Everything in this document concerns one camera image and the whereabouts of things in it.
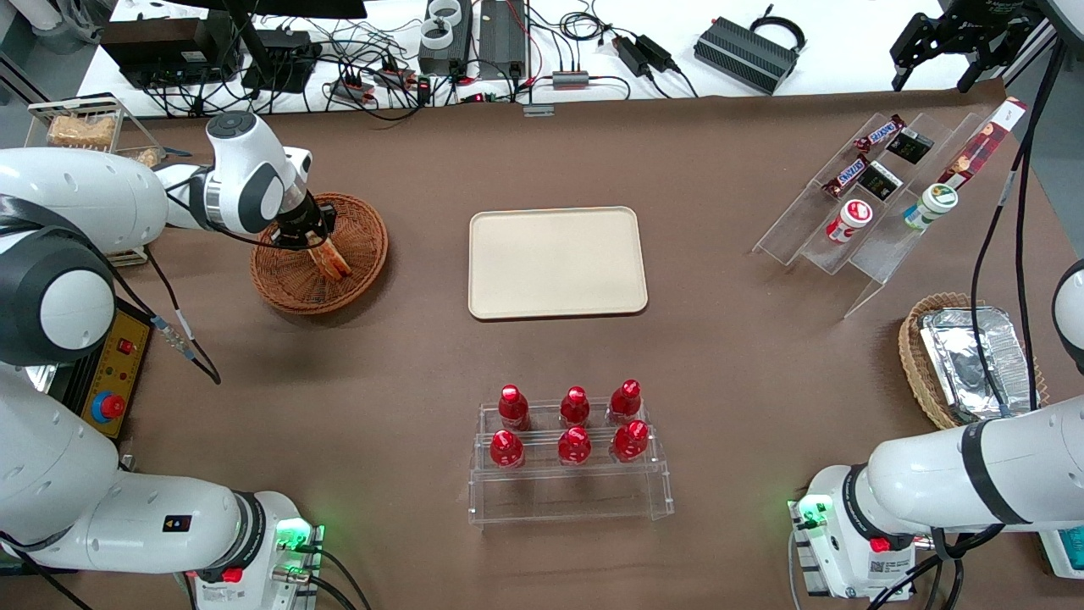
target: red bottle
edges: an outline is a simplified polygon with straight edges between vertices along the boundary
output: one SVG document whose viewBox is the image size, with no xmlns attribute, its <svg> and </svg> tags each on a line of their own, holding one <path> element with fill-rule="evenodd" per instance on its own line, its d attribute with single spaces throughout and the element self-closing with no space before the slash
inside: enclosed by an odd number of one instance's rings
<svg viewBox="0 0 1084 610">
<path fill-rule="evenodd" d="M 579 466 L 591 455 L 591 439 L 582 427 L 569 428 L 557 441 L 557 457 L 563 466 Z"/>
<path fill-rule="evenodd" d="M 569 388 L 568 394 L 560 402 L 560 423 L 565 428 L 586 426 L 589 415 L 591 405 L 588 403 L 588 393 L 579 386 Z"/>
<path fill-rule="evenodd" d="M 617 429 L 610 443 L 610 457 L 617 462 L 632 462 L 647 450 L 647 425 L 634 419 Z"/>
<path fill-rule="evenodd" d="M 498 430 L 489 445 L 489 457 L 500 468 L 519 468 L 524 465 L 524 442 L 507 430 Z"/>
<path fill-rule="evenodd" d="M 501 424 L 509 430 L 527 432 L 531 429 L 531 415 L 527 406 L 527 398 L 511 384 L 501 390 L 501 401 L 496 404 L 501 414 Z"/>
<path fill-rule="evenodd" d="M 636 419 L 640 413 L 640 382 L 630 379 L 618 388 L 610 397 L 609 407 L 606 410 L 606 421 L 610 426 L 623 426 Z"/>
</svg>

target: white desk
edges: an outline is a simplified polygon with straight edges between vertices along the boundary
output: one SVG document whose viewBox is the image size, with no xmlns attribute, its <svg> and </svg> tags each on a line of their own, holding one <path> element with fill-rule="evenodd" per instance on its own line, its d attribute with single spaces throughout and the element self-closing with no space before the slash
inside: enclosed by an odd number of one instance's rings
<svg viewBox="0 0 1084 610">
<path fill-rule="evenodd" d="M 139 13 L 145 17 L 171 15 L 191 16 L 199 13 L 198 9 L 190 9 L 177 4 L 165 4 L 162 8 L 151 5 L 149 0 L 120 0 L 113 13 L 114 21 L 134 20 Z M 739 24 L 749 24 L 760 16 L 769 0 L 596 0 L 597 14 L 617 27 L 632 30 L 636 34 L 650 36 L 656 42 L 671 53 L 678 64 L 693 81 L 700 95 L 745 96 L 759 95 L 760 92 L 741 85 L 737 80 L 713 69 L 693 56 L 693 47 L 699 35 L 711 25 L 711 20 L 724 16 Z M 422 17 L 425 13 L 425 0 L 371 0 L 365 2 L 369 10 L 369 24 L 391 29 L 412 18 Z M 582 11 L 583 3 L 577 0 L 535 0 L 533 8 L 546 21 L 557 23 L 562 15 L 571 11 Z M 940 15 L 938 0 L 833 0 L 817 2 L 812 0 L 775 0 L 772 14 L 785 16 L 798 23 L 804 30 L 809 42 L 802 51 L 795 72 L 780 85 L 776 95 L 804 95 L 823 93 L 854 93 L 865 91 L 888 91 L 891 89 L 894 69 L 889 56 L 889 48 L 895 41 L 904 25 L 916 12 Z M 475 31 L 480 11 L 475 8 Z M 258 28 L 274 28 L 283 23 L 282 17 L 257 18 Z M 327 30 L 344 25 L 346 22 L 335 20 L 315 20 Z M 311 25 L 302 20 L 296 20 L 292 29 L 310 29 Z M 542 74 L 550 74 L 557 68 L 557 51 L 550 34 L 544 30 L 532 30 L 538 49 L 542 53 Z M 780 27 L 765 26 L 758 29 L 759 34 L 785 47 L 793 46 L 788 31 Z M 413 26 L 393 35 L 396 40 L 413 55 L 418 47 L 420 30 Z M 313 39 L 320 40 L 322 35 L 313 33 Z M 568 51 L 560 42 L 566 55 L 568 68 Z M 532 62 L 538 61 L 535 47 L 532 49 Z M 597 46 L 596 40 L 582 42 L 582 68 L 592 76 L 620 76 L 630 81 L 633 99 L 653 99 L 661 95 L 649 81 L 644 78 L 633 79 L 624 65 L 618 59 L 610 44 Z M 246 65 L 250 57 L 245 56 Z M 417 62 L 411 61 L 416 68 Z M 907 89 L 950 89 L 956 86 L 956 80 L 967 68 L 967 60 L 962 55 L 943 55 L 918 66 Z M 532 63 L 532 72 L 537 73 L 538 64 Z M 307 88 L 309 104 L 313 111 L 323 111 L 326 98 L 323 85 L 334 81 L 338 76 L 335 64 L 318 62 Z M 685 82 L 673 73 L 656 77 L 659 86 L 671 95 L 692 96 Z M 541 83 L 534 88 L 535 103 L 609 100 L 624 96 L 624 86 L 618 81 L 608 85 L 593 83 L 585 90 L 554 91 Z M 234 78 L 230 89 L 241 94 L 243 89 L 240 79 Z M 164 116 L 162 107 L 142 91 L 132 88 L 120 76 L 116 63 L 103 50 L 99 49 L 87 70 L 79 94 L 100 92 L 116 94 L 137 116 Z M 507 85 L 504 81 L 478 82 L 460 86 L 461 95 L 478 92 L 506 94 Z M 442 104 L 449 89 L 446 87 L 436 95 L 437 104 Z M 388 107 L 386 91 L 376 89 L 380 107 Z M 270 93 L 262 92 L 255 102 L 257 106 L 264 105 Z M 225 91 L 219 91 L 209 101 L 223 105 L 233 101 Z M 236 104 L 234 109 L 244 109 L 244 104 Z M 350 109 L 349 106 L 332 103 L 332 109 Z M 274 113 L 305 112 L 301 94 L 283 93 L 275 99 Z"/>
</svg>

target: white container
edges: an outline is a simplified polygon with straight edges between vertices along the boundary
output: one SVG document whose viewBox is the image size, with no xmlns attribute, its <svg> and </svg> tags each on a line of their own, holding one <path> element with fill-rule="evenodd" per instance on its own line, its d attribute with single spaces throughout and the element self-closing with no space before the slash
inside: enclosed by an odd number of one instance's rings
<svg viewBox="0 0 1084 610">
<path fill-rule="evenodd" d="M 908 226 L 925 231 L 934 220 L 944 216 L 959 202 L 956 189 L 949 184 L 931 184 L 915 204 L 903 212 L 903 221 Z"/>
<path fill-rule="evenodd" d="M 852 198 L 839 209 L 836 219 L 828 223 L 825 233 L 836 243 L 851 241 L 854 231 L 865 226 L 874 218 L 874 208 L 861 198 Z"/>
</svg>

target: green light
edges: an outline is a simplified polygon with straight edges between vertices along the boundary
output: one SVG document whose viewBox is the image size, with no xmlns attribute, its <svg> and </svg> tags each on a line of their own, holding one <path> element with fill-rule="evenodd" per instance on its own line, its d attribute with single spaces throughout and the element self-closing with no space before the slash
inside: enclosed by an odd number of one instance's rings
<svg viewBox="0 0 1084 610">
<path fill-rule="evenodd" d="M 312 525 L 300 517 L 285 519 L 275 527 L 275 542 L 291 549 L 308 543 L 311 534 Z"/>
<path fill-rule="evenodd" d="M 828 520 L 826 515 L 831 509 L 831 498 L 822 494 L 814 494 L 798 501 L 798 511 L 802 514 L 805 521 L 824 523 Z"/>
</svg>

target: yellow control panel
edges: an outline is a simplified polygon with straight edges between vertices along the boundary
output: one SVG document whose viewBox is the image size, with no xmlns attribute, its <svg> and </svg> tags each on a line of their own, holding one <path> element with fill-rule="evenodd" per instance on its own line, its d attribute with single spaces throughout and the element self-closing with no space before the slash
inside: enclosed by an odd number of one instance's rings
<svg viewBox="0 0 1084 610">
<path fill-rule="evenodd" d="M 136 379 L 151 339 L 151 328 L 118 309 L 113 328 L 102 343 L 101 358 L 92 373 L 80 416 L 109 439 L 120 434 L 120 427 L 128 415 Z"/>
</svg>

